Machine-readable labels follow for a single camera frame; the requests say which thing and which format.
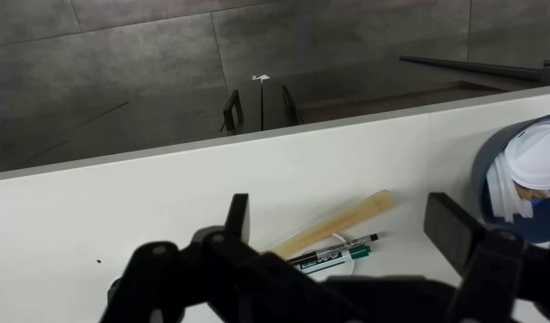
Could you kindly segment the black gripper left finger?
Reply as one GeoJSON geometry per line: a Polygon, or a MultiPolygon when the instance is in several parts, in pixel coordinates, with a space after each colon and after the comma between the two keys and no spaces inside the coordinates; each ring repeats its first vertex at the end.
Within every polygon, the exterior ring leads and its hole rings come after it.
{"type": "Polygon", "coordinates": [[[235,194],[231,197],[224,228],[242,242],[249,238],[248,194],[235,194]]]}

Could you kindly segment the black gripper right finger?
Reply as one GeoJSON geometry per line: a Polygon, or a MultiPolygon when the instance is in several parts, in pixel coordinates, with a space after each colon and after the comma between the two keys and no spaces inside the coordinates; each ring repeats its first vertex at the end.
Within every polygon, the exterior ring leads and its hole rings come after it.
{"type": "Polygon", "coordinates": [[[462,274],[485,228],[447,194],[431,192],[424,211],[424,233],[462,274]]]}

